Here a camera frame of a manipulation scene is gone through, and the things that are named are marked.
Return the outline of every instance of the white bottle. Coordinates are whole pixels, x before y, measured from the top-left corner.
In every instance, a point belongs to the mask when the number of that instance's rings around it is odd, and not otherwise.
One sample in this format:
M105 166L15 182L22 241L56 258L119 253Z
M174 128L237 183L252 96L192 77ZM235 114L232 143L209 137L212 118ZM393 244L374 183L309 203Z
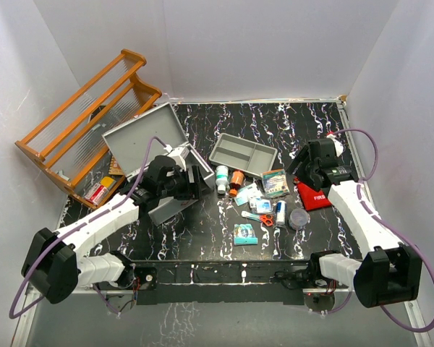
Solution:
M216 186L219 194L225 194L226 186L229 185L229 168L225 165L217 166L216 169Z

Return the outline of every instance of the white wall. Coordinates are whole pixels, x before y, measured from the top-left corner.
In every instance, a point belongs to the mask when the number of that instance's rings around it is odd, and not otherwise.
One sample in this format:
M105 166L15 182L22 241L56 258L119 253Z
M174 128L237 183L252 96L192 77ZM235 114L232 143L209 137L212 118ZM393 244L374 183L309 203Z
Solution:
M56 226L64 194L14 145L78 84L31 0L0 0L0 346L33 234Z
M434 0L399 2L347 100L352 126L371 132L380 149L370 182L378 210L434 265ZM370 144L355 138L370 170ZM431 321L426 273L419 303Z
M348 94L396 0L34 0L79 83L122 48L175 98Z

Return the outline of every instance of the marble tabletop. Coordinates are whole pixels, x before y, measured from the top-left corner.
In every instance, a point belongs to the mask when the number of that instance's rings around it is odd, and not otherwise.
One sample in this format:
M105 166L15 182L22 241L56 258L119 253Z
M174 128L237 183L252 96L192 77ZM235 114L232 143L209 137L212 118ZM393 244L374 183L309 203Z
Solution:
M221 133L275 147L273 169L287 167L308 140L343 129L336 103L202 103L174 105L190 143L202 157L208 157ZM344 135L346 151L341 159L354 166ZM288 213L302 202L289 178L291 194L285 198ZM334 207L310 212L311 221L302 232L265 227L242 218L248 206L237 205L216 192L188 207L160 226L142 218L119 229L98 244L91 255L119 250L131 260L304 260L313 252L336 249L347 257L361 258L359 247ZM67 200L61 226L75 222L90 211ZM258 244L234 246L234 224L251 223Z

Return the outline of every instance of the toolbox lid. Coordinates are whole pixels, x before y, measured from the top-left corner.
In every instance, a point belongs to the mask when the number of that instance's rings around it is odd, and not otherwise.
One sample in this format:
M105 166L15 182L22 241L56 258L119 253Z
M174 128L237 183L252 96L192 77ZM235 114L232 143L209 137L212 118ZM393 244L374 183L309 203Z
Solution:
M128 179L140 171L148 141L154 135L172 147L188 142L170 103L152 108L103 134L111 154ZM163 146L158 141L153 141L148 164L157 155L164 154L166 151Z

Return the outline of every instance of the gray floor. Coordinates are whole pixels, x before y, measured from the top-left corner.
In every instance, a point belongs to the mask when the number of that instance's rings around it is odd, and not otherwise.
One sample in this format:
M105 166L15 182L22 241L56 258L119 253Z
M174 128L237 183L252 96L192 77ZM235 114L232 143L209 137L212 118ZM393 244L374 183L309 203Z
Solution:
M336 294L337 302L343 293ZM392 306L403 321L403 304ZM340 312L320 317L304 307L277 303L160 304L134 307L120 320L96 294L43 301L27 342L41 346L416 346L414 335L379 308L366 309L353 295Z

